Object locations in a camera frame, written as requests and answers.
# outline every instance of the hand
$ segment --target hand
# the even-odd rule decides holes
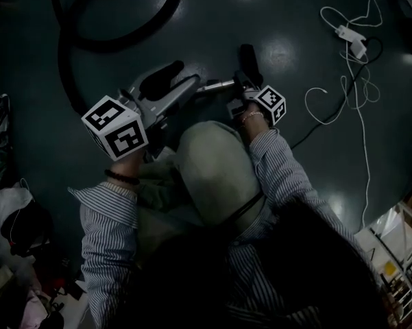
[[[145,154],[145,148],[141,148],[132,154],[116,161],[111,166],[110,170],[113,173],[124,175],[125,177],[137,178],[138,168],[143,163],[143,155]],[[120,180],[114,178],[108,178],[109,183],[115,184],[122,188],[127,188],[134,190],[135,185],[121,182]]]
[[[247,110],[241,115],[241,121],[246,118],[244,121],[244,128],[250,142],[252,142],[259,134],[268,132],[269,130],[267,121],[260,114],[253,114],[248,117],[250,113],[253,112],[260,112],[260,108],[256,103],[250,102]]]

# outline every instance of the black bracelet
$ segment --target black bracelet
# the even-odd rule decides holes
[[[111,172],[109,169],[105,170],[105,175],[107,177],[113,178],[113,179],[118,180],[120,182],[125,182],[125,183],[128,183],[128,184],[131,184],[131,185],[139,185],[140,184],[140,180],[138,180],[137,178],[125,177],[124,175]]]

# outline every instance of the floor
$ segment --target floor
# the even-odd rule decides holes
[[[63,0],[65,5],[72,1]],[[122,35],[149,19],[164,1],[94,0],[80,19],[80,31],[93,38]],[[385,46],[381,59],[370,67],[381,99],[362,109],[372,174],[368,222],[393,206],[412,178],[412,56],[397,27],[396,7],[377,1],[383,26],[359,29],[381,38]],[[138,46],[102,55],[74,49],[73,72],[91,105],[104,95],[115,95],[118,87],[128,87],[141,73],[174,60],[184,61],[185,75],[229,79],[239,67],[237,47],[251,43],[264,84],[286,97],[287,115],[278,127],[293,144],[316,124],[306,111],[305,92],[315,86],[329,91],[310,102],[324,117],[341,101],[340,76],[347,74],[338,54],[343,43],[322,22],[319,9],[331,5],[346,16],[358,16],[365,14],[366,2],[182,0],[173,18]],[[372,7],[371,20],[377,19]],[[11,97],[14,160],[36,199],[52,214],[56,240],[79,264],[79,206],[66,188],[98,183],[110,162],[64,94],[56,64],[58,32],[50,0],[1,0],[0,92]],[[218,113],[221,102],[208,105]],[[356,232],[367,182],[356,111],[346,109],[335,124],[319,128],[294,154],[319,194]]]

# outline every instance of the striped shirt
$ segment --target striped shirt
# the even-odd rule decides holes
[[[265,237],[278,222],[271,212],[273,206],[281,207],[292,199],[300,199],[360,254],[363,252],[328,204],[318,197],[278,130],[256,137],[250,145],[250,156],[267,199],[254,223],[228,248],[226,264],[232,284],[226,308],[231,316],[259,326],[268,326],[271,314],[279,314],[297,327],[321,328],[316,307],[287,311],[284,300],[265,275],[252,241]],[[69,190],[82,204],[81,222],[85,231],[82,272],[90,310],[97,327],[106,328],[116,315],[122,292],[127,291],[123,284],[134,278],[131,264],[137,248],[136,198],[131,191],[107,182],[80,191]]]

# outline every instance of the bracelet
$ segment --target bracelet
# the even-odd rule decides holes
[[[242,125],[244,125],[245,121],[248,120],[251,116],[254,116],[255,114],[259,114],[262,116],[262,118],[264,118],[264,115],[261,111],[255,111],[255,112],[251,112],[249,113],[247,116],[245,116],[244,118],[242,118]]]
[[[138,180],[137,178],[126,177],[125,175],[121,175],[121,174],[111,172],[109,169],[105,170],[105,175],[107,177],[113,178],[113,179],[118,180],[120,182],[131,184],[131,185],[139,185],[140,184],[140,180]]]

